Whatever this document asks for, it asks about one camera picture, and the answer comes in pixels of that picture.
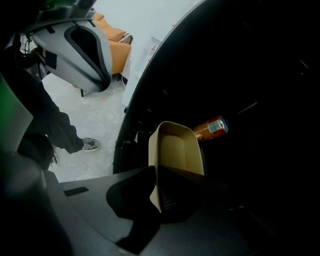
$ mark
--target beige storage box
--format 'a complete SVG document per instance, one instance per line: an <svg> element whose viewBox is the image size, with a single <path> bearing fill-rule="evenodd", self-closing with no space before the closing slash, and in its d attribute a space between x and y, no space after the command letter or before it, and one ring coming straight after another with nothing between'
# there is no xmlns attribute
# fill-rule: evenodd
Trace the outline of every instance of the beige storage box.
<svg viewBox="0 0 320 256"><path fill-rule="evenodd" d="M199 144L194 132L181 124L164 121L149 139L149 166L155 167L156 183L151 202L161 212L158 193L158 166L204 175Z"/></svg>

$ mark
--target gray sneaker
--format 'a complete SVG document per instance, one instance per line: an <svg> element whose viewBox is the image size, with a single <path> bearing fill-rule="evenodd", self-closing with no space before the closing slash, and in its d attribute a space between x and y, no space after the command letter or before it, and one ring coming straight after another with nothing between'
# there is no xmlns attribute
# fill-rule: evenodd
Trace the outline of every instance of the gray sneaker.
<svg viewBox="0 0 320 256"><path fill-rule="evenodd" d="M83 138L82 150L86 152L93 152L98 150L100 143L94 138Z"/></svg>

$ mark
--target white floor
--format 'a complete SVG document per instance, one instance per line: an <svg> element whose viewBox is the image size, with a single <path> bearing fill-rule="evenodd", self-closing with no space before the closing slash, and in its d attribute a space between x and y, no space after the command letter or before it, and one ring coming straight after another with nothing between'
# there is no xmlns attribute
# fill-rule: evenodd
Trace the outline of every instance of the white floor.
<svg viewBox="0 0 320 256"><path fill-rule="evenodd" d="M80 89L50 74L43 80L46 91L60 111L68 114L80 138L94 138L101 142L95 152L79 151L69 154L56 148L60 164L49 168L59 182L92 179L111 175L115 143L124 118L121 104L125 87L121 81L112 79L103 92L91 93L83 98Z"/></svg>

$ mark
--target orange chair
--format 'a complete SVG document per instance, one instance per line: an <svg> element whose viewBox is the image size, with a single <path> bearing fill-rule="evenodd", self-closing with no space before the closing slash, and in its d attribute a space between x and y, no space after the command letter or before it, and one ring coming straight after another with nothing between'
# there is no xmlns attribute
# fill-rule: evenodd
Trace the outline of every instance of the orange chair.
<svg viewBox="0 0 320 256"><path fill-rule="evenodd" d="M131 51L131 45L129 44L130 38L127 37L123 42L119 42L127 32L110 26L104 17L105 16L100 13L95 13L93 22L102 30L109 40L112 55L112 74L114 75L124 70L128 55Z"/></svg>

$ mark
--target person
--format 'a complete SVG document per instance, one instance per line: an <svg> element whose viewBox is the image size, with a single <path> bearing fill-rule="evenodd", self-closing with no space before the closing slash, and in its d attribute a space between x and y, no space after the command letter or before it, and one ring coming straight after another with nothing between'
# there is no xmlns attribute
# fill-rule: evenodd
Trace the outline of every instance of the person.
<svg viewBox="0 0 320 256"><path fill-rule="evenodd" d="M65 149L69 154L93 152L100 143L93 138L79 138L69 116L59 110L44 88L27 71L17 67L21 52L9 46L2 53L1 72L8 85L23 106L33 116L18 149L18 153L32 158L42 169L51 162L58 162L52 145Z"/></svg>

